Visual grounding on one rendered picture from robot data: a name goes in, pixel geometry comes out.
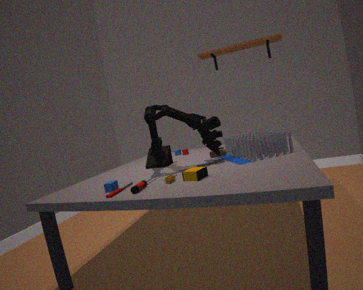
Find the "red and black screwdriver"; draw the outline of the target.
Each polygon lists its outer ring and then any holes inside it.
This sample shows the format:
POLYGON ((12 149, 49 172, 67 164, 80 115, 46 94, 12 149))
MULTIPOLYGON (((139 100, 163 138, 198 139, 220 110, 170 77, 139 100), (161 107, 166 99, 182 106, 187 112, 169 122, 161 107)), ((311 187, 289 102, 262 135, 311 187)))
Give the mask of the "red and black screwdriver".
MULTIPOLYGON (((156 177, 157 175, 155 175, 154 177, 156 177)), ((154 177, 152 177, 152 178, 150 178, 148 181, 150 181, 151 179, 153 179, 154 177)), ((131 192, 133 193, 133 194, 136 194, 136 193, 138 193, 141 189, 143 189, 145 186, 146 186, 146 184, 147 184, 147 182, 148 181, 144 181, 144 180, 142 180, 140 183, 138 183, 138 184, 136 184, 135 186, 133 186, 132 188, 131 188, 131 192)))

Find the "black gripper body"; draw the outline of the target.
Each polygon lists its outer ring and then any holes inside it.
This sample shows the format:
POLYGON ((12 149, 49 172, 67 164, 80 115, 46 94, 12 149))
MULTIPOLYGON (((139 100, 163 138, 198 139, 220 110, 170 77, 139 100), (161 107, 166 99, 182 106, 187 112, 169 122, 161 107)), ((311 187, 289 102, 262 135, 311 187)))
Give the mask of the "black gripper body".
POLYGON ((212 132, 210 132, 210 130, 205 135, 202 135, 201 138, 203 138, 202 143, 207 146, 210 145, 209 147, 211 150, 215 150, 222 145, 222 143, 220 141, 218 141, 218 140, 214 141, 212 132))

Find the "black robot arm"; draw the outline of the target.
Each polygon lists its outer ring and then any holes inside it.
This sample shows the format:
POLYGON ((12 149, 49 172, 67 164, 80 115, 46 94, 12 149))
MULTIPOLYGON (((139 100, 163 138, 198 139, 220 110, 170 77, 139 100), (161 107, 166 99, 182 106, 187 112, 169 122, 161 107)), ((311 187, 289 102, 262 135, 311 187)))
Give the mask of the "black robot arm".
MULTIPOLYGON (((187 114, 177 109, 168 107, 168 105, 153 105, 145 108, 144 120, 148 124, 152 140, 150 155, 154 156, 154 160, 163 160, 165 155, 165 151, 162 150, 162 140, 160 137, 158 137, 155 122, 163 116, 168 116, 183 121, 188 126, 193 128, 193 130, 197 129, 201 136, 205 135, 207 132, 209 132, 209 130, 215 129, 221 125, 218 117, 213 116, 210 119, 206 119, 204 116, 194 113, 187 114), (157 110, 160 111, 156 114, 157 110)), ((223 134, 222 131, 213 130, 212 136, 214 140, 216 140, 218 137, 223 137, 223 134)))

